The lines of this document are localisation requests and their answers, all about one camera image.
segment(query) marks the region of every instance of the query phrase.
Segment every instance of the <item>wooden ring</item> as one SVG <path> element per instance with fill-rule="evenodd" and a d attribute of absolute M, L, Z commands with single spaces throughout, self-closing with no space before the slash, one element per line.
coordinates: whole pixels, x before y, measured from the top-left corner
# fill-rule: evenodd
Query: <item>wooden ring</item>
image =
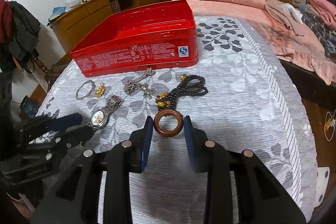
<path fill-rule="evenodd" d="M 177 127 L 173 130 L 163 130 L 160 125 L 159 122 L 161 120 L 161 118 L 163 116 L 173 116 L 176 118 L 177 120 Z M 181 115 L 180 112 L 174 110 L 174 109 L 163 109 L 161 111 L 159 111 L 154 118 L 154 129 L 156 130 L 157 133 L 159 133 L 161 136 L 163 137 L 174 137 L 177 134 L 179 134 L 181 132 L 183 128 L 183 116 Z"/>

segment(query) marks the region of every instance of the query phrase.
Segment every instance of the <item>wristwatch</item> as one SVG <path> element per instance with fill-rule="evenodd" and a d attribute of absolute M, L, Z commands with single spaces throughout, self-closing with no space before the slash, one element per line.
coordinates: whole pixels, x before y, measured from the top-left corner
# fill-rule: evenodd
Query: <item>wristwatch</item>
<path fill-rule="evenodd" d="M 114 95 L 109 99 L 107 106 L 94 112 L 89 122 L 89 125 L 93 128 L 93 131 L 104 128 L 107 124 L 109 116 L 115 112 L 123 102 L 123 99 Z"/>

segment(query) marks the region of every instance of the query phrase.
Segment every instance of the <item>striped trim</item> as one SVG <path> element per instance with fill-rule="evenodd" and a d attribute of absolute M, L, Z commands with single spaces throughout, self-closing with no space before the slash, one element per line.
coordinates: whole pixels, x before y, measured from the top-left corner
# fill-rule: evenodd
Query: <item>striped trim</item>
<path fill-rule="evenodd" d="M 300 200 L 299 194 L 301 191 L 301 165 L 300 165 L 299 149 L 297 146 L 297 140 L 296 140 L 296 135 L 294 131 L 293 121 L 291 119 L 285 98 L 280 90 L 280 87 L 276 79 L 274 78 L 273 73 L 270 71 L 270 68 L 268 67 L 268 64 L 266 63 L 258 45 L 255 43 L 253 38 L 247 32 L 247 30 L 245 30 L 245 28 L 241 25 L 241 23 L 236 19 L 233 19 L 233 20 L 236 23 L 236 25 L 242 30 L 243 34 L 250 42 L 252 46 L 252 50 L 256 53 L 256 56 L 258 57 L 258 60 L 264 72 L 267 75 L 268 82 L 270 83 L 270 87 L 272 88 L 272 91 L 279 105 L 279 109 L 282 114 L 283 123 L 284 123 L 285 130 L 286 130 L 287 142 L 288 142 L 288 147 L 289 147 L 289 155 L 290 155 L 290 163 L 292 165 L 292 172 L 293 172 L 292 198 L 295 201 L 295 203 L 298 204 Z"/>

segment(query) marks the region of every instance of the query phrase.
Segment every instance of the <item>plaid shirt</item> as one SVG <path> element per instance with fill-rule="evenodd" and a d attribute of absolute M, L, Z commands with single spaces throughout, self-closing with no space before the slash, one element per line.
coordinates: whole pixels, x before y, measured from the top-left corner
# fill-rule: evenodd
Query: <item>plaid shirt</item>
<path fill-rule="evenodd" d="M 336 33 L 321 20 L 320 17 L 302 12 L 302 21 L 314 32 L 326 52 L 336 54 Z"/>

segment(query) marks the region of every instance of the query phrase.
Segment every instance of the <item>white label sticker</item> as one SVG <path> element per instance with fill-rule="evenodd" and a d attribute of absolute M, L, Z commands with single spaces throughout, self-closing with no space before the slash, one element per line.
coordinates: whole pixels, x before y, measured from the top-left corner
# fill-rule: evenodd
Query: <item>white label sticker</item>
<path fill-rule="evenodd" d="M 188 57 L 189 56 L 189 47 L 188 46 L 177 47 L 177 49 L 178 49 L 178 56 L 179 57 Z"/>

